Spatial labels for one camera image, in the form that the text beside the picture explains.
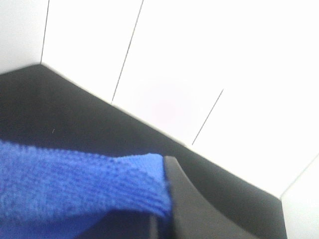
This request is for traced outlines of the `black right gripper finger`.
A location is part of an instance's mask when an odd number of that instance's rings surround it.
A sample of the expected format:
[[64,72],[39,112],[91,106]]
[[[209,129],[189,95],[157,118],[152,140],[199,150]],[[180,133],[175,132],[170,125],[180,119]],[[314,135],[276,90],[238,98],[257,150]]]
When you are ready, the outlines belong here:
[[177,159],[164,157],[171,198],[173,239],[255,239],[211,205],[189,180]]

